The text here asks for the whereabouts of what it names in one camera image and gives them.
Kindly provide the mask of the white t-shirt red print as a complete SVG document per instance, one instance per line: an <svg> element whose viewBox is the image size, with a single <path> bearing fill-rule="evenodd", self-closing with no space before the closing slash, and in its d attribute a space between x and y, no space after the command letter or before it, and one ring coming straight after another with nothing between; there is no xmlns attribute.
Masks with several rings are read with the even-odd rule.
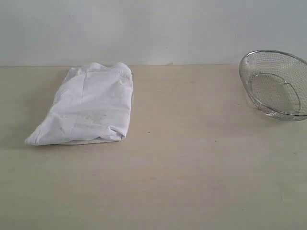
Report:
<svg viewBox="0 0 307 230"><path fill-rule="evenodd" d="M122 141L128 133L133 94L130 68L93 62L71 68L47 116L25 140L32 146Z"/></svg>

